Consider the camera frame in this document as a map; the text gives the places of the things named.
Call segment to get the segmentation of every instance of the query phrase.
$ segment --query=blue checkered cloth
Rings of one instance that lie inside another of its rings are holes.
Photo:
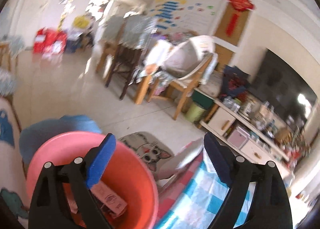
[[[249,186],[234,227],[245,222],[254,187]],[[207,172],[202,162],[171,209],[153,229],[207,229],[220,209],[229,188],[216,173]]]

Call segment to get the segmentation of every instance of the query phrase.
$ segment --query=white cabinet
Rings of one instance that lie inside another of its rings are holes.
[[[272,157],[270,157],[263,149],[258,147],[258,145],[251,140],[249,140],[241,148],[241,152],[243,152],[251,160],[254,160],[254,162],[257,164],[264,165],[268,160],[274,161]]]
[[[235,120],[235,117],[220,107],[208,122],[208,126],[222,136]]]
[[[261,149],[255,142],[249,140],[242,148],[241,152],[244,156],[248,156],[249,161],[255,162],[257,164],[265,165],[267,161],[272,160],[279,170],[279,173],[282,178],[288,176],[290,171],[283,166],[279,161],[275,160],[267,152]]]

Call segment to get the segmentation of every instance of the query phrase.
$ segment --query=red paper ornament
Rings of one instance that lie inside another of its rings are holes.
[[[240,16],[240,13],[245,10],[253,10],[254,5],[250,2],[250,0],[228,0],[230,1],[233,8],[237,11],[231,17],[231,20],[227,26],[226,34],[230,37],[236,27],[236,23]]]

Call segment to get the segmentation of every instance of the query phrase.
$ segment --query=television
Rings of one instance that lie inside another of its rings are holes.
[[[268,101],[291,128],[305,125],[317,100],[304,79],[269,49],[249,92],[262,102]]]

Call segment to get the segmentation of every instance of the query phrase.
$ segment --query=white floor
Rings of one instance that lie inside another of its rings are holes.
[[[120,101],[124,82],[115,77],[109,88],[95,73],[96,58],[90,51],[65,54],[61,62],[49,61],[31,51],[19,55],[18,88],[14,106],[22,128],[47,118],[65,114],[85,114],[95,120],[104,133],[117,138],[136,131],[148,131],[174,153],[204,135],[185,120],[183,114],[174,121],[173,103],[153,100],[133,103],[136,86],[129,87]]]

